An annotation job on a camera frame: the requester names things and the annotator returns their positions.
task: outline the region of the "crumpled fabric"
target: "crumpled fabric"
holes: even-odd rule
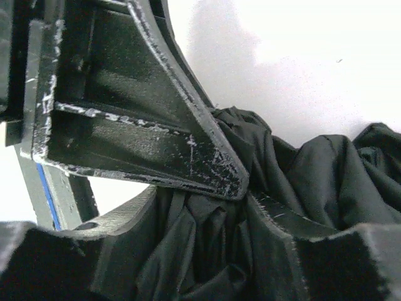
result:
[[[401,135],[386,125],[372,124],[354,141],[321,135],[295,149],[254,112],[213,116],[249,172],[250,191],[338,230],[401,222]],[[159,188],[159,243],[134,300],[253,300],[246,202]]]
[[[234,107],[213,115],[239,157],[252,157],[250,190],[338,230],[401,223],[401,135],[386,125],[372,124],[354,141],[321,135],[295,149],[254,112]]]
[[[136,279],[135,300],[244,300],[253,269],[245,201],[159,188],[159,202],[168,196],[164,235]]]

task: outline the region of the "black fabric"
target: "black fabric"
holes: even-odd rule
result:
[[[322,135],[296,150],[274,137],[253,112],[229,108],[214,116],[227,137],[253,145],[249,188],[296,213],[339,230],[357,223],[401,223],[401,135],[369,126],[355,141]],[[241,158],[240,143],[230,140]]]
[[[213,114],[250,173],[251,191],[338,230],[401,222],[401,135],[385,125],[353,142],[322,135],[295,149],[253,112]],[[135,281],[135,300],[254,300],[246,202],[159,188],[160,243]]]
[[[159,189],[164,201],[171,189]],[[244,202],[173,192],[165,235],[136,279],[136,300],[244,300],[252,250]]]

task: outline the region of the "white background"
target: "white background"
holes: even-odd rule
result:
[[[299,147],[401,132],[399,0],[169,0],[175,37],[212,102],[253,110]],[[0,220],[35,216],[12,149],[0,150]],[[91,179],[102,213],[145,186]]]

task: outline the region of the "blue stripe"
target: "blue stripe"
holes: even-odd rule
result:
[[[42,182],[44,195],[46,196],[46,199],[50,207],[51,216],[53,217],[53,221],[55,222],[55,228],[56,230],[60,231],[61,230],[60,220],[58,219],[55,203],[53,202],[53,198],[51,197],[48,182],[46,180],[46,176],[44,175],[43,166],[41,164],[36,163],[36,169],[39,172],[39,177],[40,181]]]

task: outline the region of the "curved black edge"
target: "curved black edge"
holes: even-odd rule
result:
[[[87,230],[0,223],[0,300],[91,300],[90,292],[130,300],[132,279],[157,244],[156,192],[150,186]]]
[[[265,196],[247,212],[258,300],[401,300],[401,225],[337,231]]]

